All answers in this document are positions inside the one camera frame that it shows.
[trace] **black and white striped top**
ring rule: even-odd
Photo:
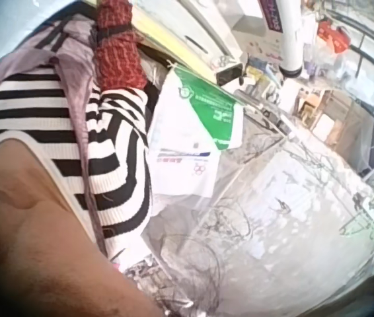
[[[139,235],[149,218],[146,103],[141,90],[100,92],[93,85],[86,109],[89,182],[109,257]],[[0,142],[10,138],[30,147],[94,240],[79,148],[52,66],[13,75],[0,84]]]

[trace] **purple cloth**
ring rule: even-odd
[[[85,199],[89,208],[96,243],[100,251],[106,255],[103,231],[97,214],[96,201],[89,186],[89,166],[87,147],[89,134],[86,124],[86,106],[90,98],[95,72],[94,52],[91,48],[91,27],[93,21],[80,18],[67,22],[61,32],[67,38],[56,52],[48,49],[51,43],[44,48],[36,48],[41,41],[50,36],[59,22],[33,37],[29,38],[22,46],[0,59],[0,84],[7,77],[35,69],[39,65],[53,63],[61,79],[62,89],[69,106],[69,115],[74,127],[83,171]]]

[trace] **green label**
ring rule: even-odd
[[[236,101],[213,84],[176,67],[181,80],[180,97],[188,100],[219,150],[229,147]]]

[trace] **skin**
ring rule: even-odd
[[[19,141],[0,144],[0,295],[30,316],[164,316],[98,251],[39,166]]]

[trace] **red knit fabric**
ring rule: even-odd
[[[132,6],[128,0],[103,0],[98,9],[98,29],[131,22]],[[103,39],[96,49],[98,81],[102,91],[132,87],[143,89],[147,83],[137,51],[137,34],[126,31]]]

